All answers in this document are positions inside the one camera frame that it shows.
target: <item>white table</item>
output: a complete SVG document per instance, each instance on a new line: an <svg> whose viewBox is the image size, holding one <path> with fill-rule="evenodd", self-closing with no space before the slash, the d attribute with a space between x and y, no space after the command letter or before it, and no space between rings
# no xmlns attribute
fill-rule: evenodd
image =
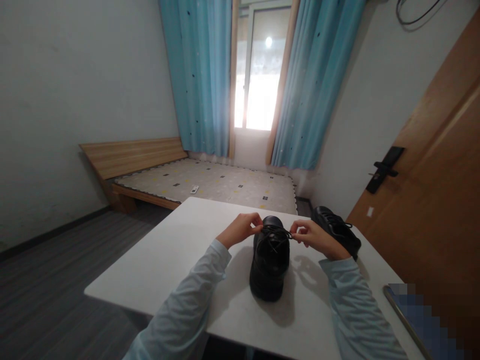
<svg viewBox="0 0 480 360"><path fill-rule="evenodd" d="M189 273L212 240L239 214L275 215L289 229L305 217L195 197L188 198L92 282L85 294L135 312L154 315ZM409 359L423 359L382 293L398 275L355 227L362 242L358 265ZM340 359L329 306L328 280L318 265L325 257L290 244L283 295L267 303L249 287L253 236L230 249L226 279L212 298L207 332L294 359Z"/></svg>

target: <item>bed leg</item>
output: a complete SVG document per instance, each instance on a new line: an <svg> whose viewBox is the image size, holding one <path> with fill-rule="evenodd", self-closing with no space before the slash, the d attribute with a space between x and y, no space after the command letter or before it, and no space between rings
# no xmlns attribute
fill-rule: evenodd
<svg viewBox="0 0 480 360"><path fill-rule="evenodd" d="M129 214L137 210L137 205L135 204L135 199L133 197L125 196L122 194L115 194L118 197L118 202L112 208L116 211Z"/></svg>
<svg viewBox="0 0 480 360"><path fill-rule="evenodd" d="M100 178L100 176L98 177L98 180L100 181L103 193L113 210L124 214L129 214L137 210L137 205L135 204L135 199L133 197L113 192L110 184Z"/></svg>

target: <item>floor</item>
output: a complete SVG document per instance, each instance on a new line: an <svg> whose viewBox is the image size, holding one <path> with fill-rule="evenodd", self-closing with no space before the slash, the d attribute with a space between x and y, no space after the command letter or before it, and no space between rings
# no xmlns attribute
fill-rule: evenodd
<svg viewBox="0 0 480 360"><path fill-rule="evenodd" d="M309 217L302 202L298 212ZM133 214L108 211L2 262L2 359L121 359L137 329L121 310L83 291L170 212L144 202ZM243 359L244 352L211 337L204 359Z"/></svg>

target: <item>hand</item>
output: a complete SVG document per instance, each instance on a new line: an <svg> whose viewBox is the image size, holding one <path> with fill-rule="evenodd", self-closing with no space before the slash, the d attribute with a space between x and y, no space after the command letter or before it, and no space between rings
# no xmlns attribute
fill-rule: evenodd
<svg viewBox="0 0 480 360"><path fill-rule="evenodd" d="M349 252L317 223L312 220L296 220L290 228L291 237L324 254L331 261L348 259Z"/></svg>
<svg viewBox="0 0 480 360"><path fill-rule="evenodd" d="M258 234L263 227L264 223L258 212L238 214L236 219L216 239L230 249L231 246L241 243L250 235Z"/></svg>

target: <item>blue curtain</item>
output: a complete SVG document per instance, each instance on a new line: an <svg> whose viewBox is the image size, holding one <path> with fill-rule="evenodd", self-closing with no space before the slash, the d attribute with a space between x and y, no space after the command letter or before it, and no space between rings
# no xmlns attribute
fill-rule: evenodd
<svg viewBox="0 0 480 360"><path fill-rule="evenodd" d="M301 0L272 165L313 170L365 0Z"/></svg>
<svg viewBox="0 0 480 360"><path fill-rule="evenodd" d="M227 156L232 0L159 0L184 150Z"/></svg>

